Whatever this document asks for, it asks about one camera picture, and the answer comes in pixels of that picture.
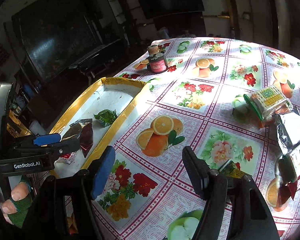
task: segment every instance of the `yellow label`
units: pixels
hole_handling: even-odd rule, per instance
[[[265,103],[266,106],[269,106],[272,103],[274,103],[274,102],[276,102],[280,99],[282,99],[282,96],[281,95],[276,95],[276,96],[274,96],[272,98],[269,98],[268,100],[264,101],[264,103]]]

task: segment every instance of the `blue object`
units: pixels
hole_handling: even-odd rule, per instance
[[[96,199],[97,196],[102,194],[105,188],[108,176],[111,172],[112,166],[115,161],[115,150],[112,146],[107,146],[102,156],[100,157],[100,167],[93,178],[91,196]]]
[[[42,146],[46,144],[57,143],[61,141],[61,135],[58,133],[39,135],[36,139],[33,140],[33,144]]]

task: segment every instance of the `floral tablecloth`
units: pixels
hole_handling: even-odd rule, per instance
[[[116,75],[148,82],[151,98],[147,110],[113,142],[116,162],[104,193],[93,202],[106,239],[191,238],[189,223],[197,223],[205,201],[195,194],[182,163],[188,145],[211,168],[231,158],[251,174],[281,239],[287,239],[300,224],[300,190],[287,208],[274,210],[267,189],[281,154],[276,129],[260,129],[242,95],[275,84],[300,111],[300,60],[223,38],[153,44],[165,51],[168,71],[153,74],[139,65],[146,53]],[[231,208],[227,203],[219,239],[226,239]]]

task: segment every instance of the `dark red wrapper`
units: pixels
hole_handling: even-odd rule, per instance
[[[83,156],[87,157],[88,152],[90,151],[93,145],[92,123],[88,123],[85,127],[82,128],[81,134],[79,136],[79,142]]]
[[[293,200],[296,192],[300,189],[300,176],[298,177],[297,181],[289,182],[287,186],[289,188],[291,198]]]

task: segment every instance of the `pink label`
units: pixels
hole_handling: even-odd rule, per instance
[[[153,72],[161,72],[166,69],[166,64],[164,63],[164,60],[160,60],[157,62],[150,62],[150,67]]]

